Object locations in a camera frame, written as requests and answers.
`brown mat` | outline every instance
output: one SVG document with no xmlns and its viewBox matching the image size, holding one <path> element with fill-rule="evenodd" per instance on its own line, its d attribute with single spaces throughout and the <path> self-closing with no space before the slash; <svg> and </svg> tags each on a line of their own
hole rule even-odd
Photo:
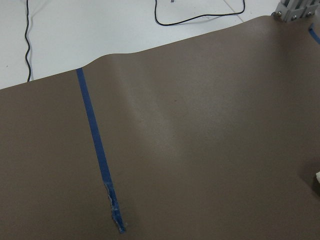
<svg viewBox="0 0 320 240">
<path fill-rule="evenodd" d="M 244 24 L 0 90 L 0 239 L 319 239 L 319 17 Z"/>
</svg>

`blue tape piece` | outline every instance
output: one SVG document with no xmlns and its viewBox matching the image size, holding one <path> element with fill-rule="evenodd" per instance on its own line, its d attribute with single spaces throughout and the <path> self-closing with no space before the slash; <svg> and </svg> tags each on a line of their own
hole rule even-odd
<svg viewBox="0 0 320 240">
<path fill-rule="evenodd" d="M 81 93 L 82 93 L 82 98 L 83 98 L 83 102 L 84 102 L 84 106 L 85 106 L 85 110 L 86 110 L 86 115 L 88 117 L 90 129 L 91 129 L 91 134 L 92 134 L 92 138 L 93 138 L 96 156 L 97 156 L 98 162 L 99 162 L 102 180 L 103 180 L 105 187 L 108 190 L 108 194 L 109 194 L 109 198 L 110 198 L 110 202 L 111 202 L 112 218 L 115 221 L 115 223 L 118 225 L 120 233 L 124 233 L 126 229 L 124 227 L 122 217 L 120 214 L 120 209 L 119 209 L 119 204 L 118 204 L 117 197 L 116 197 L 116 192 L 114 189 L 114 185 L 112 183 L 110 170 L 109 170 L 109 167 L 107 164 L 105 150 L 104 150 L 104 147 L 103 147 L 103 144 L 101 141 L 101 137 L 100 137 L 100 133 L 99 133 L 99 129 L 98 129 L 98 124 L 97 124 L 97 120 L 95 117 L 93 106 L 91 104 L 90 95 L 89 95 L 88 87 L 86 84 L 86 79 L 85 79 L 83 69 L 78 68 L 76 70 L 76 74 L 78 76 L 78 81 L 79 81 L 79 85 L 80 85 L 80 89 L 81 89 Z"/>
<path fill-rule="evenodd" d="M 314 38 L 314 40 L 320 44 L 320 37 L 318 37 L 318 35 L 316 34 L 315 30 L 314 30 L 314 24 L 312 23 L 311 26 L 309 27 L 309 33 L 310 35 Z"/>
</svg>

